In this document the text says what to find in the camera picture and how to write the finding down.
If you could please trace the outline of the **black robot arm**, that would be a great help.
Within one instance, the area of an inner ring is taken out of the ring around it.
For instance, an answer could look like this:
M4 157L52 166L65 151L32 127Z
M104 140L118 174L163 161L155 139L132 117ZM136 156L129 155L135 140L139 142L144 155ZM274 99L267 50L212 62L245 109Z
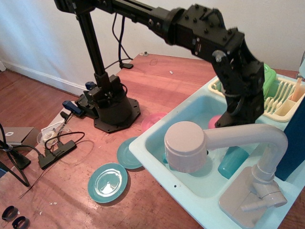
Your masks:
M103 124L132 124L132 110L118 77L109 78L90 13L100 9L146 25L169 45L178 45L210 62L225 90L226 112L217 127L253 124L264 112L264 65L249 51L244 34L227 29L221 12L198 4L188 9L165 10L135 0L57 0L58 10L74 14L79 21L94 68L96 86L88 94Z

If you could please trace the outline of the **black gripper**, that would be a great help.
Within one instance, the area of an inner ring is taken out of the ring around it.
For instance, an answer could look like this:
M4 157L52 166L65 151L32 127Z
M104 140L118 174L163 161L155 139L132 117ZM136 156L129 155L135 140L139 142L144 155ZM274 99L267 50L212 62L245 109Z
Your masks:
M253 124L264 113L264 94L260 91L251 96L226 96L227 110L215 122L216 128Z

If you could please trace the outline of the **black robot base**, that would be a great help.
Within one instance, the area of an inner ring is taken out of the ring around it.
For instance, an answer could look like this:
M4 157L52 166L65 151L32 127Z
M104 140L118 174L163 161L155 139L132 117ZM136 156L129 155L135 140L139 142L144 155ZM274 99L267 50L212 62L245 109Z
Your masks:
M78 108L107 133L129 128L141 114L138 101L127 97L128 89L117 75L94 77L96 82L87 82L87 90L76 100Z

